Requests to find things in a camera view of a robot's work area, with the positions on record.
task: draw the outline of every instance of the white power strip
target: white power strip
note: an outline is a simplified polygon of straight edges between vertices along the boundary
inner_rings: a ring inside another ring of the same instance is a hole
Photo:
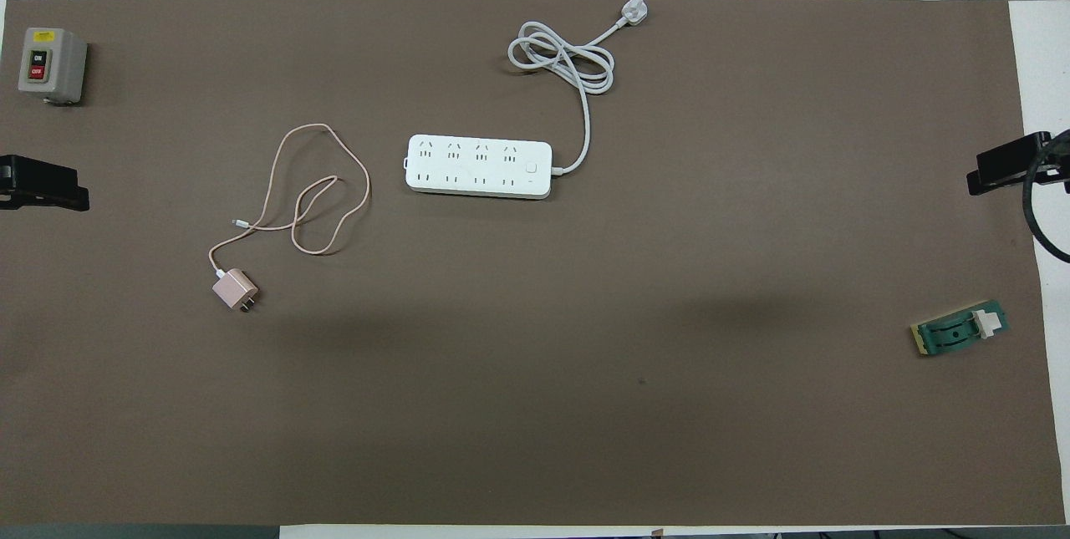
[[[404,181],[417,192],[546,199],[552,157],[546,142],[418,133],[409,139]]]

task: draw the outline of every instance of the pink cable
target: pink cable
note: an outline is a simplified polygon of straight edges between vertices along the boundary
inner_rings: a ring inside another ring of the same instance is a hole
[[[316,204],[317,199],[319,199],[319,197],[321,197],[322,194],[327,191],[328,188],[331,188],[333,185],[337,184],[337,182],[342,182],[342,180],[336,176],[336,174],[328,174],[328,176],[321,178],[316,182],[311,182],[311,184],[307,185],[305,189],[302,189],[301,194],[299,194],[297,196],[297,202],[294,203],[293,205],[293,221],[287,224],[286,226],[276,226],[276,227],[260,226],[260,222],[263,221],[264,216],[268,215],[268,203],[271,200],[271,189],[273,185],[275,185],[275,167],[278,167],[278,159],[279,155],[282,154],[282,147],[286,147],[286,140],[290,139],[290,136],[295,135],[295,133],[306,130],[306,128],[324,128],[324,130],[328,132],[330,135],[332,135],[333,138],[335,139],[335,142],[338,143],[338,147],[340,147],[341,150],[346,152],[346,154],[350,155],[353,161],[355,161],[356,165],[361,167],[361,170],[363,170],[364,172],[364,182],[365,182],[363,199],[361,199],[360,203],[356,204],[355,207],[352,207],[349,212],[346,212],[346,215],[341,216],[341,219],[338,220],[338,226],[335,227],[334,234],[331,235],[331,241],[326,243],[326,246],[318,250],[309,250],[301,246],[301,243],[297,242],[297,227],[305,219],[305,216],[308,215],[308,212],[311,211],[312,205]],[[310,189],[316,188],[318,185],[321,185],[324,182],[327,182],[327,184],[323,188],[319,189],[318,192],[314,194],[311,199],[308,201],[307,206],[305,209],[302,209],[301,203],[305,199],[305,194],[308,194]],[[272,161],[271,165],[271,174],[269,174],[268,176],[268,192],[264,194],[264,204],[263,207],[260,207],[259,218],[257,218],[257,221],[249,224],[249,227],[246,228],[245,231],[242,231],[241,234],[234,235],[233,238],[226,238],[226,241],[218,243],[218,245],[209,249],[208,261],[211,262],[212,267],[215,268],[217,273],[221,272],[221,268],[215,261],[215,252],[220,247],[225,247],[229,245],[229,243],[236,243],[241,241],[241,238],[245,238],[246,235],[253,234],[254,231],[276,231],[276,230],[290,230],[290,242],[293,243],[293,246],[296,247],[297,250],[301,250],[301,252],[309,256],[322,256],[323,253],[327,252],[334,245],[335,240],[338,237],[338,233],[341,231],[342,225],[346,222],[347,219],[349,219],[349,216],[355,214],[355,212],[361,211],[361,209],[364,207],[364,204],[367,203],[368,197],[371,197],[371,176],[369,176],[368,174],[367,167],[364,167],[364,163],[361,163],[361,159],[357,157],[357,155],[353,154],[353,152],[349,150],[348,147],[346,147],[346,143],[343,143],[342,140],[338,138],[337,133],[333,130],[331,125],[328,124],[297,125],[297,127],[294,127],[292,128],[292,130],[287,132],[286,136],[282,136],[281,142],[278,143],[278,150],[275,151],[275,159],[274,161]]]

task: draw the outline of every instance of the cable connector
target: cable connector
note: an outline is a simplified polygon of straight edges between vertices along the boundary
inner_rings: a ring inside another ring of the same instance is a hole
[[[254,304],[253,295],[256,295],[259,289],[249,281],[245,273],[238,268],[227,273],[217,270],[215,275],[219,277],[219,280],[212,289],[219,299],[230,309],[249,311]]]
[[[646,18],[646,13],[649,13],[649,9],[643,0],[627,1],[621,10],[621,16],[626,18],[628,25],[639,25]]]

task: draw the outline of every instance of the black device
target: black device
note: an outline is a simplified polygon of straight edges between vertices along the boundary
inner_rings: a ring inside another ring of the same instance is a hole
[[[966,174],[966,188],[973,196],[1006,185],[1022,185],[1022,212],[1037,242],[1060,261],[1070,255],[1054,245],[1040,230],[1033,213],[1033,184],[1055,184],[1070,194],[1070,130],[1052,138],[1051,133],[1036,132],[1003,143],[977,156],[977,170]]]
[[[89,211],[89,189],[70,167],[19,155],[0,155],[0,209],[46,206]]]

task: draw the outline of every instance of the black cable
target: black cable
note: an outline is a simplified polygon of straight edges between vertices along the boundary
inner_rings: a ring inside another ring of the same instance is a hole
[[[1033,157],[1033,161],[1029,163],[1029,169],[1025,172],[1025,178],[1022,181],[1022,212],[1025,214],[1025,224],[1029,227],[1033,236],[1036,237],[1040,246],[1052,253],[1059,261],[1070,262],[1070,255],[1067,255],[1058,247],[1054,245],[1048,238],[1048,235],[1040,230],[1040,224],[1037,224],[1037,216],[1033,213],[1033,182],[1036,180],[1037,170],[1040,169],[1040,165],[1043,165],[1044,159],[1051,155],[1056,148],[1063,147],[1064,143],[1070,143],[1070,130],[1063,132],[1060,135],[1055,136],[1051,142],[1048,142],[1041,150]]]
[[[965,535],[959,535],[958,533],[951,530],[951,528],[941,528],[941,530],[947,533],[951,537],[958,537],[959,539],[972,539],[970,537],[966,537]]]

